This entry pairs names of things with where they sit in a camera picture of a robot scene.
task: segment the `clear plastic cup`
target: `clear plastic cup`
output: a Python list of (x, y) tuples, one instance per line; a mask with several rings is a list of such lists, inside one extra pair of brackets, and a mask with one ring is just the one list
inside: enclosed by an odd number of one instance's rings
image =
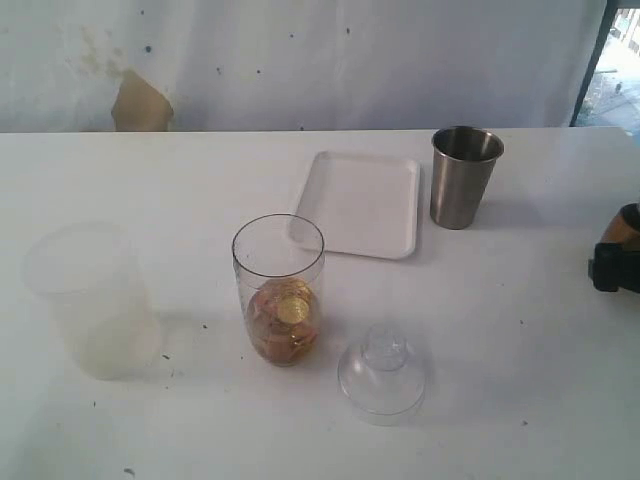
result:
[(302, 217), (267, 215), (238, 231), (232, 251), (253, 347), (274, 365), (299, 362), (313, 347), (321, 322), (322, 233)]
[(121, 378), (153, 360), (160, 330), (135, 253), (117, 226), (78, 223), (47, 235), (27, 253), (23, 276), (87, 374)]

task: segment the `window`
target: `window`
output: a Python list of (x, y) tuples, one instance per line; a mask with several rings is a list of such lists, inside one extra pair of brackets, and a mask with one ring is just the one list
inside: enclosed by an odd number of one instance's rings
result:
[[(637, 3), (632, 5), (637, 8), (612, 12), (613, 22), (608, 32), (604, 31), (604, 47), (574, 124), (619, 126), (640, 144), (640, 2)], [(610, 21), (605, 14), (603, 28)]]

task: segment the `glass with coins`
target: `glass with coins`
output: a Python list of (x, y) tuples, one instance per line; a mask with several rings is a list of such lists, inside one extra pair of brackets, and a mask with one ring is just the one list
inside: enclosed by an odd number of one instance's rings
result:
[(324, 238), (289, 214), (256, 218), (232, 243), (240, 305), (253, 347), (279, 366), (298, 363), (318, 336)]

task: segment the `gold coin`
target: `gold coin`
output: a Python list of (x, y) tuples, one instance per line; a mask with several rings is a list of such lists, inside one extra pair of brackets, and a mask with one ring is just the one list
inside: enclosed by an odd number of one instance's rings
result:
[(281, 322), (295, 325), (309, 317), (309, 304), (300, 297), (288, 296), (278, 302), (278, 318)]

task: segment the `black object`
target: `black object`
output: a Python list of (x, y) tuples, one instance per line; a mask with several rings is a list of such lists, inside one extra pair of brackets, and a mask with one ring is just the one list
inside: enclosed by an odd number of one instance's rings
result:
[(598, 243), (589, 260), (589, 278), (601, 292), (624, 288), (640, 293), (640, 251), (624, 251), (620, 243)]

